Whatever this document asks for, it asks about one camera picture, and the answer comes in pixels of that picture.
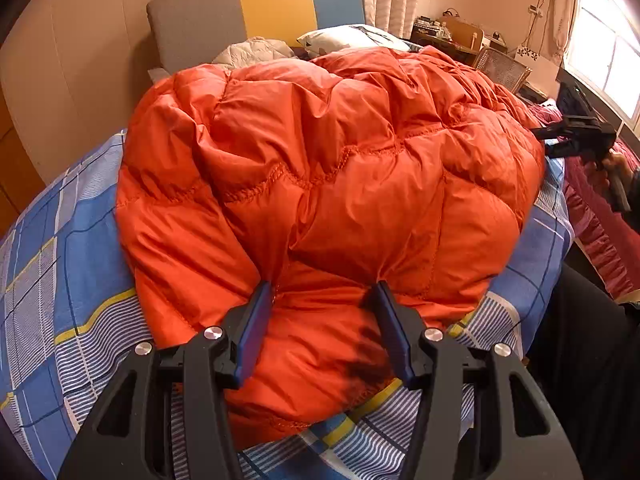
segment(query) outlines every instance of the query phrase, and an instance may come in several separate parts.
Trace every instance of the window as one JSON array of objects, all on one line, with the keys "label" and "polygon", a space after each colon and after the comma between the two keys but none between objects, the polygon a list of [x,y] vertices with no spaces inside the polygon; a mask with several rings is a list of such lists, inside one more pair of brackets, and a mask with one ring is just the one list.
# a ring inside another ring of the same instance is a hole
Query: window
[{"label": "window", "polygon": [[638,120],[640,43],[611,0],[580,0],[569,49],[569,72],[600,95],[630,126]]}]

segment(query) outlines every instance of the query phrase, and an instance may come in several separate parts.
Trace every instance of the blue plaid bed sheet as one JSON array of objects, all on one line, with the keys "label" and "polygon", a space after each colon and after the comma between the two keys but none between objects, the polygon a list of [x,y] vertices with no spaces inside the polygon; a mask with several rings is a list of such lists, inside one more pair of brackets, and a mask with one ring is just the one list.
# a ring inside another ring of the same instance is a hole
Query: blue plaid bed sheet
[{"label": "blue plaid bed sheet", "polygon": [[[118,242],[113,209],[123,130],[70,168],[22,213],[0,244],[0,412],[54,479],[100,392],[132,345],[150,338]],[[530,346],[573,241],[562,160],[545,181],[504,271],[478,308],[450,327],[468,346]],[[466,388],[462,431],[473,421]],[[385,480],[398,476],[417,413],[400,381],[302,433],[239,453],[247,479]],[[189,477],[182,398],[172,400],[175,473]]]}]

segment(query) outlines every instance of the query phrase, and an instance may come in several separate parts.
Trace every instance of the desk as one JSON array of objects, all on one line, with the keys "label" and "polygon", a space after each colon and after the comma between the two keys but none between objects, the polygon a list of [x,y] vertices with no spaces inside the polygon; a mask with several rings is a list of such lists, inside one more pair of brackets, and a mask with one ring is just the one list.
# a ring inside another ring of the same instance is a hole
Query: desk
[{"label": "desk", "polygon": [[539,90],[531,86],[526,81],[520,87],[520,90],[518,90],[518,95],[521,95],[525,99],[528,99],[529,101],[535,104],[542,104],[547,99],[546,95],[544,95],[542,92],[540,92]]},{"label": "desk", "polygon": [[476,60],[476,56],[480,52],[479,50],[471,50],[467,46],[458,45],[447,40],[441,40],[428,34],[423,34],[417,30],[412,31],[411,40],[412,43],[417,43],[422,46],[431,45],[444,52],[451,59],[464,63],[465,65],[473,65]]}]

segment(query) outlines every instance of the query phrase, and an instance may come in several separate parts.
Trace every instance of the power outlet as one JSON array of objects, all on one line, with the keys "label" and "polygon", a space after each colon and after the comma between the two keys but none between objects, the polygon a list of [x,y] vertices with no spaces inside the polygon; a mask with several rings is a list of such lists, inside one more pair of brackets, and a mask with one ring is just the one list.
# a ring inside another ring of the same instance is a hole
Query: power outlet
[{"label": "power outlet", "polygon": [[531,14],[535,14],[535,15],[539,16],[540,18],[542,18],[542,9],[540,9],[539,7],[536,7],[535,5],[530,5],[529,6],[529,12]]}]

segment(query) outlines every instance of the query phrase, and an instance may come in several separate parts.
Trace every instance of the red blanket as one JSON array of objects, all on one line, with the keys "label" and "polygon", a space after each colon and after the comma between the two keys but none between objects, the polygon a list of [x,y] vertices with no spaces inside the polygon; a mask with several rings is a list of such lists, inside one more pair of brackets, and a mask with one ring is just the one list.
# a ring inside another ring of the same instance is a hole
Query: red blanket
[{"label": "red blanket", "polygon": [[473,310],[542,181],[524,104],[433,48],[344,50],[151,89],[116,218],[149,327],[189,340],[276,288],[256,369],[228,392],[236,446],[299,432],[392,377],[362,306],[387,280],[429,326]]}]

